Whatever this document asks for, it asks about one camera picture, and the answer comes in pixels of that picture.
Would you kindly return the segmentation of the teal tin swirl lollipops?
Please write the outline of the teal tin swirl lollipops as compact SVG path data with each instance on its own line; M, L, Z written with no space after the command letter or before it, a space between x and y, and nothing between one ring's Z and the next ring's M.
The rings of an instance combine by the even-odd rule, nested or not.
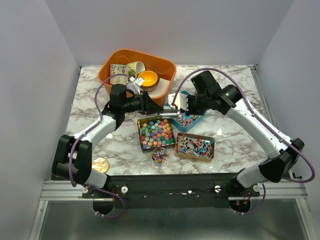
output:
M190 93L186 90L181 91L180 93L185 94L187 96L190 95ZM168 118L170 120L171 124L175 126L180 132L187 133L190 131L193 127L195 127L207 114L205 111L203 115L186 115L186 111L180 109L181 117L179 118Z

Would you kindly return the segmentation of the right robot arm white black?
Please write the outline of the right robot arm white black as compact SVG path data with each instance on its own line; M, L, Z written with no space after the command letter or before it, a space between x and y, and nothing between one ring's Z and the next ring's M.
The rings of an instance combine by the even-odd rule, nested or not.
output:
M239 124L264 150L266 160L239 171L230 183L230 191L241 196L248 188L266 181L278 183L302 155L305 143L291 138L268 122L249 102L234 81L221 87L209 69L191 78L197 95L187 97L189 114L215 110Z

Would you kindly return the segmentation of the gold tin round lollipops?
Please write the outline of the gold tin round lollipops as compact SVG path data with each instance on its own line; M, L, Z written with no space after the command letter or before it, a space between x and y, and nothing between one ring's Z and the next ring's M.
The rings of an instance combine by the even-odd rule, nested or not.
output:
M174 156L181 159L210 163L215 154L215 139L204 135L179 132L176 136Z

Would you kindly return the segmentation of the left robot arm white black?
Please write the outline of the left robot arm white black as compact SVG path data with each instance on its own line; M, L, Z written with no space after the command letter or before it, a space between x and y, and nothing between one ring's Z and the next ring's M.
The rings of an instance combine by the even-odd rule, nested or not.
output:
M69 180L73 186L93 186L93 191L101 198L110 194L107 175L92 168L93 149L121 126L126 113L152 115L163 109L147 92L127 97L128 91L123 84L113 85L109 101L103 110L98 110L99 117L94 123L73 136L60 137L51 168L54 176Z

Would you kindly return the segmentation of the clear glass bowl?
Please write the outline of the clear glass bowl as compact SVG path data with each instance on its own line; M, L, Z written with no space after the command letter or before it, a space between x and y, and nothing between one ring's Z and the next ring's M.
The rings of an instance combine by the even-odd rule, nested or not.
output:
M161 167L167 163L169 154L163 147L156 147L151 154L151 161L154 167Z

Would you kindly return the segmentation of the gold tin star candies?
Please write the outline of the gold tin star candies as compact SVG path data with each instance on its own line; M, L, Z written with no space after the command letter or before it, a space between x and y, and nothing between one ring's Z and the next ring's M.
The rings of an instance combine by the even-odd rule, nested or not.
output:
M169 119L148 117L137 120L139 144L143 153L150 153L155 148L172 149L176 140Z

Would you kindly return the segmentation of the metal scoop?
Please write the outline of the metal scoop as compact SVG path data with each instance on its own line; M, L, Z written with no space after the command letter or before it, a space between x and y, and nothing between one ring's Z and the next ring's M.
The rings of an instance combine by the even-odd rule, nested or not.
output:
M169 105L165 105L161 111L157 113L163 119L177 119L182 116L180 109L174 109Z

